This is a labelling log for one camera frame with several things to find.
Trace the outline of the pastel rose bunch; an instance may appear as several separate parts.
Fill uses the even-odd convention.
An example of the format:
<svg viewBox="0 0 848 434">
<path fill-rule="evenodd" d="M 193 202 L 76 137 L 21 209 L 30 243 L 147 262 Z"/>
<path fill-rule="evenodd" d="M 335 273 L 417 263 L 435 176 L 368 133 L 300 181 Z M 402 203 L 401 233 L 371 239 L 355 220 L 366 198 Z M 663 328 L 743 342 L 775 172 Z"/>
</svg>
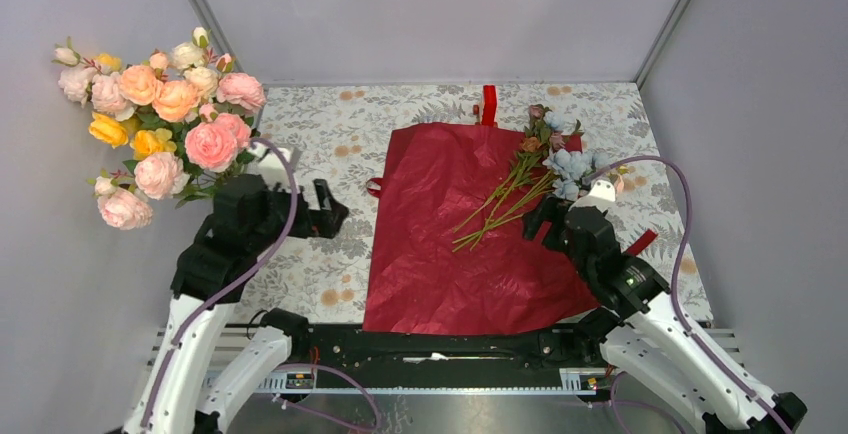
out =
<svg viewBox="0 0 848 434">
<path fill-rule="evenodd" d="M 202 26 L 189 41 L 169 52 L 155 50 L 136 64 L 108 53 L 85 57 L 70 40 L 55 46 L 53 61 L 62 68 L 58 86 L 64 96 L 92 110 L 89 134 L 131 152 L 122 168 L 103 170 L 89 181 L 99 214 L 112 228 L 149 225 L 154 201 L 183 206 L 210 199 L 255 157 L 250 144 L 267 103 L 265 90 L 255 77 L 236 70 L 233 56 L 215 52 Z M 224 112 L 250 126 L 250 144 L 223 173 L 205 171 L 189 161 L 184 141 L 189 130 Z"/>
</svg>

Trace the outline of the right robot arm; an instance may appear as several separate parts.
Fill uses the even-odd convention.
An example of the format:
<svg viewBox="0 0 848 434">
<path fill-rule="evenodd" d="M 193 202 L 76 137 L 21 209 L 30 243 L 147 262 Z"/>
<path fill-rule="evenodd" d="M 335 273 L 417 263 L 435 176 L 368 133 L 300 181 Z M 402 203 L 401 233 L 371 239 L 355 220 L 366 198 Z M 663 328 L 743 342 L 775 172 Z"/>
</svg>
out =
<svg viewBox="0 0 848 434">
<path fill-rule="evenodd" d="M 793 433 L 807 413 L 794 393 L 777 393 L 736 362 L 681 307 L 645 260 L 620 247 L 604 211 L 547 195 L 522 217 L 532 240 L 564 253 L 600 306 L 573 340 L 575 356 L 604 360 L 660 397 L 698 433 Z"/>
</svg>

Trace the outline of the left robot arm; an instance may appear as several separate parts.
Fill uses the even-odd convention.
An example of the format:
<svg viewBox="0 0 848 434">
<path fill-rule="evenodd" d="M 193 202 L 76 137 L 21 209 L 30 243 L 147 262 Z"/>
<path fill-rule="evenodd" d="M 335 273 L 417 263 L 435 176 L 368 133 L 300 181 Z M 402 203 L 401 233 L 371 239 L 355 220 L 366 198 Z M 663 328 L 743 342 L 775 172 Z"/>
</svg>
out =
<svg viewBox="0 0 848 434">
<path fill-rule="evenodd" d="M 316 179 L 313 186 L 316 208 L 300 189 L 268 186 L 257 174 L 236 176 L 218 190 L 212 213 L 178 257 L 163 339 L 122 432 L 224 433 L 274 368 L 307 358 L 308 321 L 275 308 L 213 383 L 205 383 L 247 281 L 284 240 L 331 239 L 348 216 L 326 180 Z"/>
</svg>

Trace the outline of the floral patterned table mat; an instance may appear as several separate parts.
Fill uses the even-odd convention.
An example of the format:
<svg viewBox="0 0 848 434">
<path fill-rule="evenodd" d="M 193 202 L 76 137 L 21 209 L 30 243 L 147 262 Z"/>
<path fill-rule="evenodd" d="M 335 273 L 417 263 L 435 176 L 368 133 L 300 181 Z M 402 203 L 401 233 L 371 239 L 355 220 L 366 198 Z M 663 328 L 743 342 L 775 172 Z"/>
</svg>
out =
<svg viewBox="0 0 848 434">
<path fill-rule="evenodd" d="M 654 161 L 657 142 L 637 87 L 503 84 L 496 92 L 500 127 L 522 130 L 528 107 L 542 104 L 581 123 L 585 149 L 628 160 L 610 220 L 623 241 L 655 231 L 645 258 L 669 275 L 683 221 L 671 191 L 673 174 Z M 325 179 L 350 216 L 333 239 L 285 242 L 246 285 L 233 321 L 280 307 L 316 323 L 361 322 L 378 207 L 366 184 L 383 174 L 391 133 L 420 122 L 471 124 L 481 98 L 481 87 L 473 84 L 271 88 L 262 135 L 297 150 L 296 175 L 308 198 L 314 197 L 313 180 Z"/>
</svg>

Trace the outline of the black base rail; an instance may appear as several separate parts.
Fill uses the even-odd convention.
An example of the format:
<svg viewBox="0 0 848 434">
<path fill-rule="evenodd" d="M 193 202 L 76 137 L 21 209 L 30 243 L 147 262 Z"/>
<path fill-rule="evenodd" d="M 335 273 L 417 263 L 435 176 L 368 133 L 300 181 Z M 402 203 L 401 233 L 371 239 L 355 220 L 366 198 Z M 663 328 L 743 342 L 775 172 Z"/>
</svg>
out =
<svg viewBox="0 0 848 434">
<path fill-rule="evenodd" d="M 303 364 L 317 387 L 553 386 L 559 369 L 590 382 L 613 373 L 596 338 L 579 324 L 555 324 L 516 335 L 367 332 L 354 324 L 317 324 L 296 336 L 283 362 Z"/>
</svg>

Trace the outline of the brown and red wrapping paper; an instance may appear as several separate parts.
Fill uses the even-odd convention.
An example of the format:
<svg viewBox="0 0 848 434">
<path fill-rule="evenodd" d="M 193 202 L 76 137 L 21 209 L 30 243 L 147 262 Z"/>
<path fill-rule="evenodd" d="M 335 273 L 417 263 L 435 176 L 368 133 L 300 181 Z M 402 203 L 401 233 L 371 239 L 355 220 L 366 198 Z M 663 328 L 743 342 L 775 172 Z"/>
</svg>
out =
<svg viewBox="0 0 848 434">
<path fill-rule="evenodd" d="M 562 253 L 522 236 L 534 202 L 490 195 L 524 136 L 446 123 L 395 130 L 382 177 L 363 326 L 370 332 L 519 334 L 598 303 Z"/>
</svg>

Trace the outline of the red toy block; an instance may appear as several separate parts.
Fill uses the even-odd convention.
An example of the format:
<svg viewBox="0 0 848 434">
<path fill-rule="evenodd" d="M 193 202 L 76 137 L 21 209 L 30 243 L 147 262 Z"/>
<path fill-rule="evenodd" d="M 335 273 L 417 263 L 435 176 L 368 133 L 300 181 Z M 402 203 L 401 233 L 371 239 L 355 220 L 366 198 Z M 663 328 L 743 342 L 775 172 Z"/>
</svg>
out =
<svg viewBox="0 0 848 434">
<path fill-rule="evenodd" d="M 473 106 L 472 112 L 475 116 L 475 124 L 496 127 L 498 99 L 495 85 L 484 85 L 482 87 L 481 100 Z"/>
</svg>

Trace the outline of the brown paper bouquet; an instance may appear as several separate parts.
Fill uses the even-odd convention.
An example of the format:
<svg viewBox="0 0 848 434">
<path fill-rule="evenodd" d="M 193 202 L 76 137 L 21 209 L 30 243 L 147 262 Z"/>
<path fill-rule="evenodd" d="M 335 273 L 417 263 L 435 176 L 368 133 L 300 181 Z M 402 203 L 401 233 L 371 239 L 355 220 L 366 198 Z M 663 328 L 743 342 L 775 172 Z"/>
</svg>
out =
<svg viewBox="0 0 848 434">
<path fill-rule="evenodd" d="M 583 126 L 543 104 L 528 108 L 524 137 L 509 161 L 509 172 L 491 194 L 454 230 L 480 218 L 481 226 L 453 241 L 455 252 L 474 249 L 492 230 L 518 220 L 544 195 L 575 202 L 588 193 L 589 177 L 611 163 L 608 155 L 582 148 Z"/>
</svg>

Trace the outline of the pink rose stem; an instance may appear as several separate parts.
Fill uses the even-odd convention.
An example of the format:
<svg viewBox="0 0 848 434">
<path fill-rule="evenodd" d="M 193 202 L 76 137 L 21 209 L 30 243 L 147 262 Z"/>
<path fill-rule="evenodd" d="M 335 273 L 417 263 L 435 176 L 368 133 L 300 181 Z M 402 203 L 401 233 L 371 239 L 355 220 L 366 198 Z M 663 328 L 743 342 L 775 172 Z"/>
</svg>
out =
<svg viewBox="0 0 848 434">
<path fill-rule="evenodd" d="M 233 113 L 218 113 L 188 131 L 184 147 L 189 161 L 205 171 L 223 173 L 250 144 L 251 128 Z"/>
</svg>

